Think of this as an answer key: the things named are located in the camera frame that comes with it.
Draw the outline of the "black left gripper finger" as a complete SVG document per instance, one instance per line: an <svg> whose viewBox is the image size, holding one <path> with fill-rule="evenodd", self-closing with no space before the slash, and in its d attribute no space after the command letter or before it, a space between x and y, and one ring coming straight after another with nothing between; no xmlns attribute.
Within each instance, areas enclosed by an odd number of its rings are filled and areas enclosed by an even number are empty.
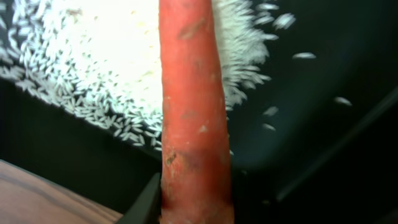
<svg viewBox="0 0 398 224"><path fill-rule="evenodd" d="M156 173L132 207L115 224L159 224L160 207L160 173Z"/></svg>

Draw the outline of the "orange carrot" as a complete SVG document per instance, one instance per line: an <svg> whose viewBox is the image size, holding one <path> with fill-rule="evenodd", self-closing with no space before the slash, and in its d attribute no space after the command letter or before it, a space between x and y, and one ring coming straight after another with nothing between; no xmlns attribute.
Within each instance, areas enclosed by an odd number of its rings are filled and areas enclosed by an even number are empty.
<svg viewBox="0 0 398 224"><path fill-rule="evenodd" d="M162 64L161 223L234 222L231 160L213 10L159 1Z"/></svg>

